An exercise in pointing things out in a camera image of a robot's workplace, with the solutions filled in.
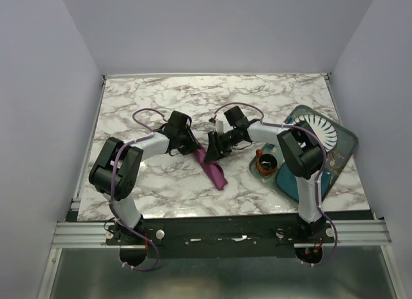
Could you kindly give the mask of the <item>purple cloth napkin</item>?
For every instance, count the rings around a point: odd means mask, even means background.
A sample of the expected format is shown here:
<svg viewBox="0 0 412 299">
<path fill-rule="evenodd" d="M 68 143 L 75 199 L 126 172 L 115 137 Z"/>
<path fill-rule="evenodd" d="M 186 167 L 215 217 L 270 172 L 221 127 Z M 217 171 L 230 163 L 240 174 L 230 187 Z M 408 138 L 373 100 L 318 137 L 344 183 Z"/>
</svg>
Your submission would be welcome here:
<svg viewBox="0 0 412 299">
<path fill-rule="evenodd" d="M 206 151 L 202 146 L 195 149 L 193 155 L 198 164 L 201 166 L 203 172 L 214 184 L 215 188 L 222 191 L 228 182 L 221 166 L 217 162 L 211 162 L 210 164 L 205 162 Z"/>
</svg>

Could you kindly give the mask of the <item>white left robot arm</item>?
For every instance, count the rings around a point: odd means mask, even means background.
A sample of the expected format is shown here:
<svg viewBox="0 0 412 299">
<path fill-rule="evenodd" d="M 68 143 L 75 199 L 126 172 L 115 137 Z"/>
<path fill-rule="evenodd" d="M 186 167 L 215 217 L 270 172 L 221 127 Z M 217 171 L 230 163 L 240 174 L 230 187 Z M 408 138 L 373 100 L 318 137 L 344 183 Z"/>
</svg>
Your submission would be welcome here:
<svg viewBox="0 0 412 299">
<path fill-rule="evenodd" d="M 89 183 L 109 201 L 113 215 L 123 224 L 120 236 L 128 244 L 138 243 L 143 235 L 143 229 L 138 225 L 142 214 L 131 196 L 141 162 L 170 154 L 172 150 L 188 155 L 197 148 L 199 145 L 188 126 L 163 125 L 149 135 L 129 142 L 115 137 L 106 140 L 89 173 Z"/>
</svg>

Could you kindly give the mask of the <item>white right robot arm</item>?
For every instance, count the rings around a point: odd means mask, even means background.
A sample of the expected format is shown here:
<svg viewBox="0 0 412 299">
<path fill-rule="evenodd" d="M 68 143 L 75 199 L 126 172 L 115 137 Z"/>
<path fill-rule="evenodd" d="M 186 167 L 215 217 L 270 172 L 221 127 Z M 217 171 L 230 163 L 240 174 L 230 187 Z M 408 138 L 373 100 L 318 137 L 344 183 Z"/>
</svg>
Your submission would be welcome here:
<svg viewBox="0 0 412 299">
<path fill-rule="evenodd" d="M 210 164 L 230 154 L 234 145 L 266 142 L 279 146 L 289 171 L 295 176 L 299 195 L 298 215 L 304 222 L 296 226 L 297 237 L 311 242 L 319 235 L 322 218 L 321 177 L 327 159 L 326 149 L 307 122 L 269 124 L 254 119 L 234 126 L 226 133 L 208 133 L 209 145 L 204 162 Z"/>
</svg>

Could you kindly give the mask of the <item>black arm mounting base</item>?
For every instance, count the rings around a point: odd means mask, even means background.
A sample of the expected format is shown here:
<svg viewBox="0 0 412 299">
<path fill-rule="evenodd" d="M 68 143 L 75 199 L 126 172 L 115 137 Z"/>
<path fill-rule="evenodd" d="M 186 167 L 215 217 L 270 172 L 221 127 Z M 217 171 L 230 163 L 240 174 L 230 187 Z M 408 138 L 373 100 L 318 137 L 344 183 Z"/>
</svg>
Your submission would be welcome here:
<svg viewBox="0 0 412 299">
<path fill-rule="evenodd" d="M 296 213 L 223 217 L 146 218 L 135 232 L 114 224 L 106 244 L 125 256 L 168 258 L 293 258 L 303 249 L 333 243 L 332 228 L 320 219 L 307 226 Z"/>
</svg>

